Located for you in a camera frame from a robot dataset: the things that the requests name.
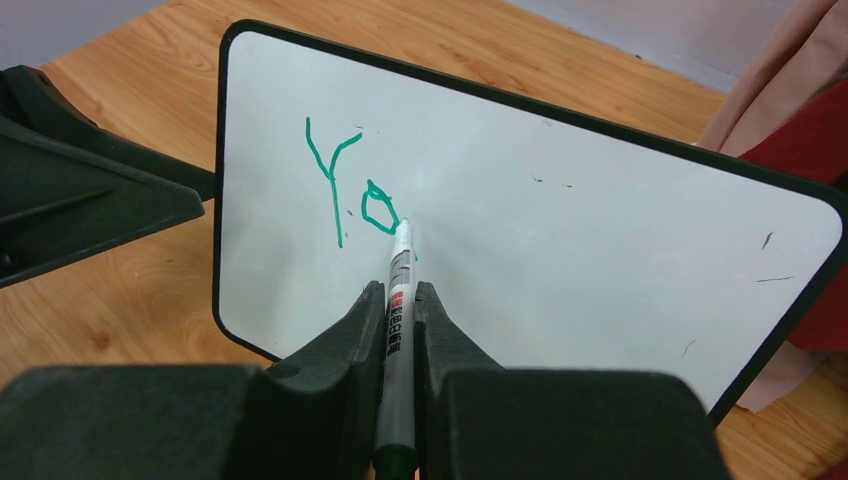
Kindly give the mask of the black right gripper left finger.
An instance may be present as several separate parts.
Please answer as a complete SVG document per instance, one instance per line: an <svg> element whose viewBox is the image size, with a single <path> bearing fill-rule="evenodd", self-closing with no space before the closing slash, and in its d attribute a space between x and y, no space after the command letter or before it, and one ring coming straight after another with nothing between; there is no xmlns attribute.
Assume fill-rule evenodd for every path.
<svg viewBox="0 0 848 480"><path fill-rule="evenodd" d="M269 368L51 366L1 393L5 479L362 479L385 289Z"/></svg>

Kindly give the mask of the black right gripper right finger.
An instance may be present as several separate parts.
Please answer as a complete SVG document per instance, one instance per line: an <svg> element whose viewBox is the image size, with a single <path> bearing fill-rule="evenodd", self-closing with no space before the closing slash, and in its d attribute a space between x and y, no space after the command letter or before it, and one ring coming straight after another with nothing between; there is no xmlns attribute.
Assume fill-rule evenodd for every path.
<svg viewBox="0 0 848 480"><path fill-rule="evenodd" d="M707 414L662 373L498 364L422 282L415 306L425 479L726 479Z"/></svg>

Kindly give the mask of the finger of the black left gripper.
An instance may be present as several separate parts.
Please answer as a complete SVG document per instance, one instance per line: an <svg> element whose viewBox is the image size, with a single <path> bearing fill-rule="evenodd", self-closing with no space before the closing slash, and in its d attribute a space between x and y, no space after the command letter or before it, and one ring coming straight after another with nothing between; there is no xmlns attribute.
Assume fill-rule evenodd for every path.
<svg viewBox="0 0 848 480"><path fill-rule="evenodd" d="M1 121L1 284L198 218L186 186Z"/></svg>
<svg viewBox="0 0 848 480"><path fill-rule="evenodd" d="M1 116L52 140L215 196L215 174L98 126L73 106L47 75L19 65L1 72Z"/></svg>

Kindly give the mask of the green marker pen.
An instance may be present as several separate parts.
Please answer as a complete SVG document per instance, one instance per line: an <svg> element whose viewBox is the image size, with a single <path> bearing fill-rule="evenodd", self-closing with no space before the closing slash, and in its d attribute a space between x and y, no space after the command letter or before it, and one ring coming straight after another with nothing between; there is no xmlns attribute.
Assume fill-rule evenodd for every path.
<svg viewBox="0 0 848 480"><path fill-rule="evenodd" d="M387 293L385 356L372 459L377 479L413 479L418 468L415 417L413 230L397 227Z"/></svg>

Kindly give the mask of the white whiteboard black frame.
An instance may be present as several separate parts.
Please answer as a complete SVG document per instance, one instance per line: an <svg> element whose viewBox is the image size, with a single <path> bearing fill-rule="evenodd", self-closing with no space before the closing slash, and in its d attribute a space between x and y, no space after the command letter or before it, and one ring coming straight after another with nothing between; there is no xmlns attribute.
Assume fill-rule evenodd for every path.
<svg viewBox="0 0 848 480"><path fill-rule="evenodd" d="M213 311L278 360L416 277L506 367L657 371L720 421L774 354L727 280L740 160L255 20L220 46Z"/></svg>

